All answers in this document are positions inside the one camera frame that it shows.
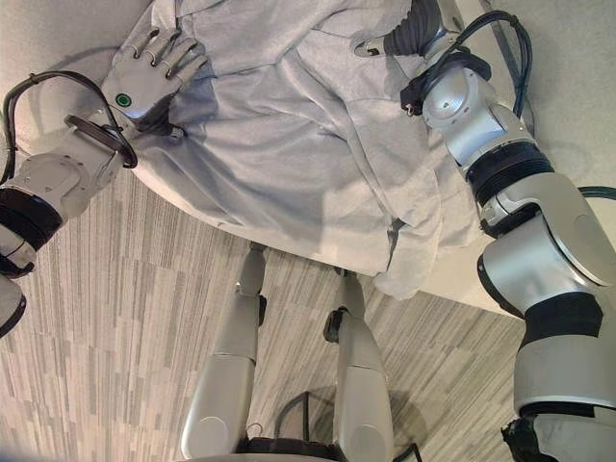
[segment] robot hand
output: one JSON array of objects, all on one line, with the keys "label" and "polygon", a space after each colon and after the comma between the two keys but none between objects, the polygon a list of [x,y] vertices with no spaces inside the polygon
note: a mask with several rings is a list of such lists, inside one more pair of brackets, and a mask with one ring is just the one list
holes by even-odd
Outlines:
[{"label": "robot hand", "polygon": [[[126,117],[125,128],[133,125],[139,132],[174,138],[185,135],[169,123],[169,105],[208,59],[194,52],[198,42],[193,38],[174,46],[179,35],[179,30],[152,29],[121,48],[102,90],[112,107]],[[189,58],[190,53],[196,56]]]}]

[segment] gray fabric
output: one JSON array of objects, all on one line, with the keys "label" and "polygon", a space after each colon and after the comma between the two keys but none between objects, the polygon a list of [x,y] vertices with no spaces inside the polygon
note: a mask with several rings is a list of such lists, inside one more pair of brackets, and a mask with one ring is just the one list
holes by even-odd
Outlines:
[{"label": "gray fabric", "polygon": [[134,33],[171,27],[177,16],[211,61],[172,107],[171,121],[189,137],[140,138],[137,175],[220,229],[375,274],[381,291],[411,296],[439,249],[475,235],[476,219],[444,147],[428,149],[424,122],[399,108],[421,59],[352,53],[409,8],[402,0],[155,1]]}]

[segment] floor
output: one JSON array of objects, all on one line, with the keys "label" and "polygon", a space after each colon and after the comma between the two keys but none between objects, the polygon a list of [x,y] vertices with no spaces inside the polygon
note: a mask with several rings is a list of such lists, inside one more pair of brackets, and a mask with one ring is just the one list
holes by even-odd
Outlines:
[{"label": "floor", "polygon": [[[193,388],[246,249],[122,172],[21,283],[26,315],[0,342],[0,453],[181,460]],[[270,436],[284,404],[309,389],[312,437],[331,439],[337,350],[321,331],[336,277],[269,251],[252,435]],[[523,325],[423,293],[397,302],[361,280],[398,450],[415,441],[424,461],[511,460],[500,427],[513,417]],[[290,415],[283,435],[298,437],[296,422]]]}]

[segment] robotic finger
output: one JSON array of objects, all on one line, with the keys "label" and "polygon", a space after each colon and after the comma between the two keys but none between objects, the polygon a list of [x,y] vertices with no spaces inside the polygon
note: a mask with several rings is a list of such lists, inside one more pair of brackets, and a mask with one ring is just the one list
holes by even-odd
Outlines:
[{"label": "robotic finger", "polygon": [[150,63],[157,65],[167,49],[175,42],[180,36],[181,31],[175,29],[170,31],[161,31],[159,34],[145,46],[143,55],[149,55],[151,58]]},{"label": "robotic finger", "polygon": [[147,33],[136,36],[133,41],[130,41],[124,45],[124,54],[132,55],[135,59],[138,58],[139,56],[141,56],[141,53],[143,52],[147,44],[156,36],[158,36],[160,32],[160,29],[158,29],[157,27],[152,27],[149,31],[147,31]]},{"label": "robotic finger", "polygon": [[394,30],[362,41],[354,51],[361,58],[420,55],[430,59],[451,45],[462,29],[454,0],[414,0]]}]

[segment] green light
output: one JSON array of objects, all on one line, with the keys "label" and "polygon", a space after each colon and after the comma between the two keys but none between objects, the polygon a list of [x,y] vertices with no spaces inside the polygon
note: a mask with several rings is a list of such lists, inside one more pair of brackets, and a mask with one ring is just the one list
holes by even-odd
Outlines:
[{"label": "green light", "polygon": [[133,103],[133,100],[128,94],[120,93],[115,97],[115,102],[121,108],[128,108]]}]

